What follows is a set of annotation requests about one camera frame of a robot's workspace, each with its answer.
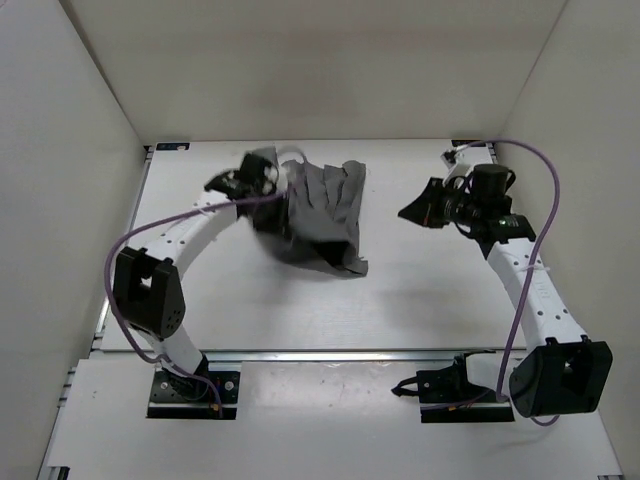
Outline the grey pleated skirt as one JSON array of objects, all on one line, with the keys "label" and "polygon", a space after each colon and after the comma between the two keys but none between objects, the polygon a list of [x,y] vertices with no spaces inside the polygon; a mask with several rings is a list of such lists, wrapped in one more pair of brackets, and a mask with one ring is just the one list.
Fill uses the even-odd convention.
[{"label": "grey pleated skirt", "polygon": [[364,277],[369,265],[359,253],[360,212],[366,165],[349,160],[317,166],[307,159],[281,162],[295,146],[252,151],[287,172],[290,193],[251,207],[248,218],[261,246],[277,260],[342,277]]}]

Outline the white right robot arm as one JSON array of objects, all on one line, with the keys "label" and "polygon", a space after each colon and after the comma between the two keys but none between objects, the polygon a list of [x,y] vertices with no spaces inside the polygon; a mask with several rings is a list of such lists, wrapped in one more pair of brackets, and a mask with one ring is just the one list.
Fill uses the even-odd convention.
[{"label": "white right robot arm", "polygon": [[479,164],[433,177],[399,217],[421,227],[455,225],[475,241],[515,309],[523,359],[509,352],[467,352],[451,367],[444,388],[452,407],[485,391],[508,400],[525,418],[591,413],[598,407],[613,363],[604,341],[593,341],[561,299],[539,256],[541,235],[512,212],[512,170]]}]

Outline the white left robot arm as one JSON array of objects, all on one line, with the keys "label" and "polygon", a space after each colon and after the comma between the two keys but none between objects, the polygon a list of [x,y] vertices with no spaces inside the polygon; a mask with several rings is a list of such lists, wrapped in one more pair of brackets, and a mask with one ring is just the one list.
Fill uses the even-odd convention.
[{"label": "white left robot arm", "polygon": [[282,200],[287,189],[276,148],[249,150],[238,168],[222,171],[205,184],[190,210],[129,233],[162,227],[157,239],[138,249],[118,240],[108,253],[105,289],[117,324],[139,357],[159,365],[170,386],[188,401],[203,399],[212,402],[215,411],[222,409],[208,359],[182,325],[182,278],[223,231],[258,207]]}]

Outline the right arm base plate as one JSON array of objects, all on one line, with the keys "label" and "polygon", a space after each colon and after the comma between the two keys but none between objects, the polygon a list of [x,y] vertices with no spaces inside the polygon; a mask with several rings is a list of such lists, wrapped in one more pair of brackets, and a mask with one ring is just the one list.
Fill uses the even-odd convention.
[{"label": "right arm base plate", "polygon": [[497,401],[495,392],[472,384],[467,378],[466,358],[457,355],[446,367],[416,372],[423,424],[512,423],[509,403]]}]

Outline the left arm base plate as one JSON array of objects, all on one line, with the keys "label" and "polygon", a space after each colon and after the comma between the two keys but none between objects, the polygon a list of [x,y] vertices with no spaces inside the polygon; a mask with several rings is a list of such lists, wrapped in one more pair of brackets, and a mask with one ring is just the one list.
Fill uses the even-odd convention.
[{"label": "left arm base plate", "polygon": [[157,369],[150,387],[146,416],[149,419],[235,420],[241,371],[239,366],[209,364],[209,378],[220,396],[193,379],[178,380],[168,371]]}]

